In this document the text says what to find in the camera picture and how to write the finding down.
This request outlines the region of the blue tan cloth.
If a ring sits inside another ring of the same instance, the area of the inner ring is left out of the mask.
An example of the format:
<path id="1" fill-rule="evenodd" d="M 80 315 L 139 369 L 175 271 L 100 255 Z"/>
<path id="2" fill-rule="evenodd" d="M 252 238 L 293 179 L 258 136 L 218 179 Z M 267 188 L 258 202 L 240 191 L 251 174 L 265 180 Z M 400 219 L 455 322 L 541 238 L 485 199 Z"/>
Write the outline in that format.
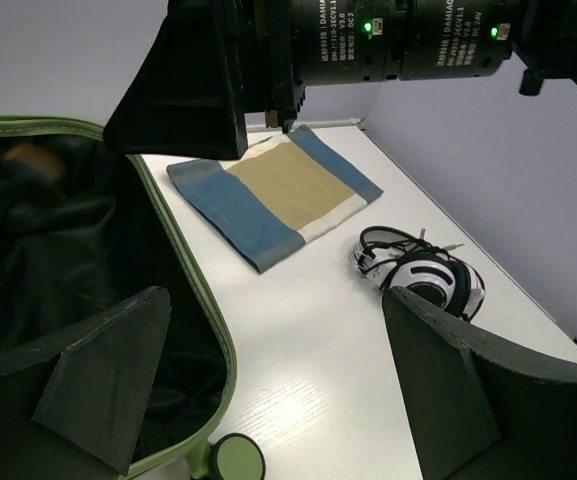
<path id="1" fill-rule="evenodd" d="M 237 161 L 168 166 L 177 192 L 264 273 L 375 202 L 382 189 L 312 129 L 259 141 Z"/>

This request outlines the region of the white black headphones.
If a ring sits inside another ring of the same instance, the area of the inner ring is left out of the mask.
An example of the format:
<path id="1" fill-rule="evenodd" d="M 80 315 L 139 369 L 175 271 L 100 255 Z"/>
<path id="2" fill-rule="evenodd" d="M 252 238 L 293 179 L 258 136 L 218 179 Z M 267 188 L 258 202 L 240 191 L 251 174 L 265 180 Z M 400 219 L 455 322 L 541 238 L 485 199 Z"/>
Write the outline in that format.
<path id="1" fill-rule="evenodd" d="M 387 226 L 370 226 L 359 235 L 349 261 L 379 291 L 406 288 L 466 322 L 480 311 L 486 296 L 482 276 L 453 251 L 462 245 L 439 247 L 425 239 Z"/>

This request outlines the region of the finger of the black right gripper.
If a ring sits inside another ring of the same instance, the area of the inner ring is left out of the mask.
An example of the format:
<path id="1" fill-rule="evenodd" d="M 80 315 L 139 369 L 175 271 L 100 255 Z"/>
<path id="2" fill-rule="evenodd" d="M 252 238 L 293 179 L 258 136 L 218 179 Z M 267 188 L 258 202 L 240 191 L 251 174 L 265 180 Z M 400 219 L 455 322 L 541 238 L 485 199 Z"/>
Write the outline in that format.
<path id="1" fill-rule="evenodd" d="M 103 138 L 124 154 L 242 157 L 247 133 L 236 2 L 169 2 Z"/>

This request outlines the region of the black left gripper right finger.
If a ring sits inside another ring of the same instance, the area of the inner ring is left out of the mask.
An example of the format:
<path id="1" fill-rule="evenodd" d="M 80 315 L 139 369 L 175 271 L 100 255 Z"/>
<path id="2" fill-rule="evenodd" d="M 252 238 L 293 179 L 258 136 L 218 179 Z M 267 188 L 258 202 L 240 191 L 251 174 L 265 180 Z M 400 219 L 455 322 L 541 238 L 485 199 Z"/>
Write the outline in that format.
<path id="1" fill-rule="evenodd" d="M 423 478 L 577 479 L 577 364 L 400 287 L 382 307 Z"/>

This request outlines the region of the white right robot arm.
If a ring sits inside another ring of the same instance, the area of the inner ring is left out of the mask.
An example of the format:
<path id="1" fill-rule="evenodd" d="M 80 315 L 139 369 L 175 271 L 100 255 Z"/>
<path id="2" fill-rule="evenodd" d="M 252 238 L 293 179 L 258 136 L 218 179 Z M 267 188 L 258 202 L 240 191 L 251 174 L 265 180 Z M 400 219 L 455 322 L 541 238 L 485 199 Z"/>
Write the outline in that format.
<path id="1" fill-rule="evenodd" d="M 487 77 L 577 84 L 577 1 L 172 1 L 104 127 L 123 154 L 235 160 L 245 117 L 288 132 L 310 86 Z"/>

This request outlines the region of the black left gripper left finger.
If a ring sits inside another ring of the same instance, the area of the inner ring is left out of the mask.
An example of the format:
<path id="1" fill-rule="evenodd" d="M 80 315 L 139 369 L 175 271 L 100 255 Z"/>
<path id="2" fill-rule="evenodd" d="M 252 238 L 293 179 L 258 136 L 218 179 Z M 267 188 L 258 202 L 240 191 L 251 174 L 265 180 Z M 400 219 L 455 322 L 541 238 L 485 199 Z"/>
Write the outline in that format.
<path id="1" fill-rule="evenodd" d="M 0 354 L 0 479 L 126 475 L 170 316 L 152 287 Z"/>

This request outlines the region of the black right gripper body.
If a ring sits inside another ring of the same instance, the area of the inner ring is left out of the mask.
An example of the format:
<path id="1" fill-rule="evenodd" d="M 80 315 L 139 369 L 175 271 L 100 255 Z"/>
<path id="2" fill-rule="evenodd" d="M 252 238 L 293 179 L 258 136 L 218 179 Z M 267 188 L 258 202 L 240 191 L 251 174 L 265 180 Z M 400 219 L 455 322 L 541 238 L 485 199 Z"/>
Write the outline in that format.
<path id="1" fill-rule="evenodd" d="M 305 98 L 296 72 L 290 1 L 214 1 L 218 48 L 225 60 L 225 104 L 236 121 L 262 112 L 268 128 L 289 132 Z"/>

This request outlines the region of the green hard-shell suitcase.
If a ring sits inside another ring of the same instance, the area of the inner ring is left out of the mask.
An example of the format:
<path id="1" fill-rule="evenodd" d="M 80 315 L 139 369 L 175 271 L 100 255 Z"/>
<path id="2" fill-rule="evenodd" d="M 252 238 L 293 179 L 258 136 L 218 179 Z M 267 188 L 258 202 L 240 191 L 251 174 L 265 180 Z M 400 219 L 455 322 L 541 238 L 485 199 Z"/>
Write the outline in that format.
<path id="1" fill-rule="evenodd" d="M 216 300 L 144 160 L 93 124 L 0 117 L 0 354 L 168 291 L 171 316 L 128 473 L 182 459 L 193 479 L 262 479 L 241 433 L 212 433 L 236 355 Z"/>

